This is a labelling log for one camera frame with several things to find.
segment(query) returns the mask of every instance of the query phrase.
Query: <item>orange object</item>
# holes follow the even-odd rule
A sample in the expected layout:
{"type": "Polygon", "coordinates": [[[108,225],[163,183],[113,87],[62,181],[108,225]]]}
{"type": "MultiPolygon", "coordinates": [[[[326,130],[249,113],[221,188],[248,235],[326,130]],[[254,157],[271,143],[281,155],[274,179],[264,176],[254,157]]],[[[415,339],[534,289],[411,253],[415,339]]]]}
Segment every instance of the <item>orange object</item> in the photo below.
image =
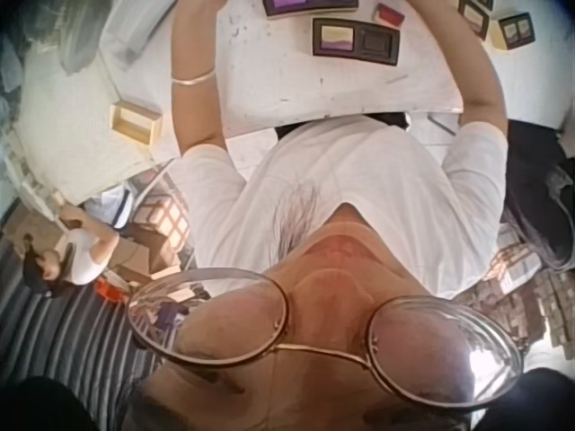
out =
{"type": "Polygon", "coordinates": [[[104,298],[109,303],[123,303],[126,296],[120,292],[116,287],[112,286],[102,277],[96,280],[94,287],[96,293],[104,298]]]}
{"type": "Polygon", "coordinates": [[[377,5],[374,21],[383,25],[385,25],[386,22],[389,22],[395,27],[401,27],[405,21],[405,15],[397,12],[395,9],[392,9],[385,4],[380,3],[377,5]]]}

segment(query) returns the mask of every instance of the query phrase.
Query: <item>eyeglass frame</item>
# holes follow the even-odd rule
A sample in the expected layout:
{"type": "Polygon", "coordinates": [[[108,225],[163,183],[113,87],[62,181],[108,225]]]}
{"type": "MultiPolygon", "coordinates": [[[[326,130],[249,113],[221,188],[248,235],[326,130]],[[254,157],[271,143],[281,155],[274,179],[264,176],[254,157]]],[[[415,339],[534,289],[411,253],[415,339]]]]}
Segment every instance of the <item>eyeglass frame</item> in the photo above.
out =
{"type": "Polygon", "coordinates": [[[126,307],[126,315],[128,317],[128,323],[131,329],[137,334],[138,338],[146,344],[148,348],[154,351],[158,356],[169,360],[170,362],[180,365],[185,368],[189,368],[193,371],[218,371],[218,370],[227,370],[231,368],[236,368],[243,365],[248,365],[253,362],[256,362],[267,355],[271,355],[277,353],[279,351],[296,351],[296,352],[306,352],[312,353],[321,356],[328,356],[328,357],[337,357],[339,359],[345,360],[347,362],[351,362],[357,365],[360,365],[364,370],[369,371],[372,376],[375,378],[376,382],[379,386],[381,386],[384,391],[392,393],[394,396],[401,400],[405,400],[410,402],[411,404],[415,404],[419,407],[433,409],[435,411],[443,412],[445,414],[468,414],[472,413],[477,410],[486,409],[491,406],[496,400],[500,399],[506,393],[508,393],[517,383],[519,377],[524,372],[524,361],[523,355],[521,354],[521,349],[517,346],[513,338],[494,320],[490,319],[488,316],[477,312],[476,310],[462,305],[460,303],[454,303],[453,301],[449,301],[443,298],[437,298],[435,296],[426,296],[426,295],[407,295],[407,296],[397,296],[389,301],[386,301],[380,304],[378,307],[375,308],[371,317],[367,321],[367,326],[365,329],[364,334],[364,350],[366,357],[362,358],[361,356],[352,355],[350,353],[341,352],[337,350],[330,350],[324,349],[320,347],[313,347],[313,346],[306,346],[306,345],[299,345],[299,344],[291,344],[291,343],[282,343],[281,340],[286,337],[288,332],[288,324],[289,324],[289,299],[288,295],[278,284],[275,280],[266,277],[262,274],[258,274],[256,272],[252,272],[249,270],[238,269],[238,268],[197,268],[192,269],[186,272],[173,274],[167,277],[159,278],[158,280],[153,281],[152,283],[143,287],[142,290],[138,292],[132,292],[128,300],[128,306],[126,307]],[[137,327],[137,324],[132,320],[130,315],[130,308],[136,304],[134,303],[134,298],[137,299],[139,295],[144,296],[146,293],[142,293],[143,290],[151,291],[156,289],[161,284],[168,283],[168,284],[183,284],[191,282],[204,282],[204,281],[213,281],[213,280],[224,280],[224,279],[251,279],[254,281],[262,281],[271,283],[274,285],[280,292],[282,303],[283,303],[283,315],[281,319],[281,323],[276,325],[274,323],[274,333],[272,334],[270,341],[264,344],[262,347],[254,350],[253,352],[239,356],[234,359],[215,359],[215,360],[203,360],[203,359],[191,359],[189,356],[180,355],[178,353],[169,352],[163,346],[155,343],[153,340],[149,339],[145,334],[142,334],[137,327]],[[479,326],[483,327],[484,329],[489,329],[491,333],[494,333],[498,337],[500,337],[503,341],[502,345],[508,348],[509,357],[515,359],[518,363],[518,370],[517,375],[510,379],[509,382],[506,382],[504,386],[504,390],[499,390],[497,396],[493,396],[490,399],[482,402],[467,402],[467,403],[457,403],[455,405],[447,406],[447,403],[435,402],[431,400],[424,400],[416,395],[406,391],[403,389],[399,384],[394,383],[393,379],[388,377],[386,373],[381,369],[381,365],[378,363],[377,360],[373,358],[373,343],[371,339],[371,335],[374,333],[372,331],[372,325],[374,319],[378,315],[378,313],[383,310],[386,306],[394,303],[433,303],[435,305],[442,305],[446,306],[447,308],[458,310],[459,312],[463,312],[469,318],[471,317],[475,324],[479,324],[479,326]]]}

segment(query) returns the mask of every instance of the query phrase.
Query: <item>man in white shirt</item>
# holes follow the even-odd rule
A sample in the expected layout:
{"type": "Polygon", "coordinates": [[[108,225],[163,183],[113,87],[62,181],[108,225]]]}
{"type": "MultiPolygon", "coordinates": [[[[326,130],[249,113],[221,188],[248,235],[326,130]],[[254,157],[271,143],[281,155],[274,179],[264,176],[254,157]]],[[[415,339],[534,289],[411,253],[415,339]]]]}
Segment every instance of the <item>man in white shirt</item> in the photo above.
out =
{"type": "MultiPolygon", "coordinates": [[[[452,298],[475,283],[488,267],[503,207],[507,115],[491,62],[456,10],[445,0],[409,0],[443,50],[464,100],[461,129],[442,165],[399,128],[356,116],[301,127],[246,182],[226,151],[210,73],[217,11],[225,3],[181,0],[172,32],[173,121],[199,267],[265,274],[289,301],[289,342],[346,353],[365,348],[359,334],[381,304],[414,295],[452,298]]],[[[242,291],[230,292],[226,284],[206,289],[217,301],[192,313],[192,327],[205,329],[210,315],[243,312],[242,291]]],[[[386,353],[404,375],[438,373],[448,382],[453,356],[444,344],[456,340],[444,333],[436,346],[445,358],[422,366],[414,362],[426,342],[422,326],[403,327],[418,340],[412,355],[393,356],[402,337],[386,353]]],[[[210,346],[246,335],[234,325],[217,327],[210,346]]],[[[243,395],[198,383],[171,365],[151,376],[143,393],[197,429],[391,429],[385,424],[419,418],[394,416],[393,397],[371,391],[373,382],[345,361],[276,355],[226,372],[228,381],[244,385],[243,395]]],[[[431,429],[425,420],[420,425],[409,429],[431,429]]]]}

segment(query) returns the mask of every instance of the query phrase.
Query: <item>white t-shirt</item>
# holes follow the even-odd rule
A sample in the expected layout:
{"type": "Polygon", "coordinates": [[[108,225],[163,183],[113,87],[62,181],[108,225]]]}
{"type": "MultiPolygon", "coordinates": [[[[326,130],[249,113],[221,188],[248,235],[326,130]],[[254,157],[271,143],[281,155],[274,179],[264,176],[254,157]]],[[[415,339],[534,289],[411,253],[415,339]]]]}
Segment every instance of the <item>white t-shirt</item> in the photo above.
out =
{"type": "Polygon", "coordinates": [[[93,282],[106,268],[111,255],[102,263],[93,261],[90,250],[98,242],[98,237],[85,229],[74,229],[66,237],[66,246],[74,244],[75,253],[72,268],[66,280],[77,286],[93,282]]]}
{"type": "Polygon", "coordinates": [[[226,151],[198,145],[182,161],[198,265],[262,272],[276,264],[276,214],[314,188],[310,233],[349,203],[432,294],[451,298],[489,266],[507,151],[497,128],[473,123],[440,165],[403,130],[354,116],[299,128],[246,182],[226,151]]]}

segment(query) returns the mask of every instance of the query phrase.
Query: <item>sleeve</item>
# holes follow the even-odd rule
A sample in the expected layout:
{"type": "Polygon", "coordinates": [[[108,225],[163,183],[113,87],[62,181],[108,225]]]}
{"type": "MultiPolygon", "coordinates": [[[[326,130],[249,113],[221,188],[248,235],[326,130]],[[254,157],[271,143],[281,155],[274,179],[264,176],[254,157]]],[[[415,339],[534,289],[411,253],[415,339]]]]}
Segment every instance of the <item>sleeve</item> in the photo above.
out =
{"type": "Polygon", "coordinates": [[[190,209],[190,230],[196,249],[210,244],[242,194],[245,179],[226,150],[204,144],[182,158],[181,189],[190,209]]]}
{"type": "Polygon", "coordinates": [[[487,254],[487,263],[503,212],[508,149],[507,138],[498,128],[471,123],[459,130],[443,162],[470,239],[476,250],[487,254]]]}

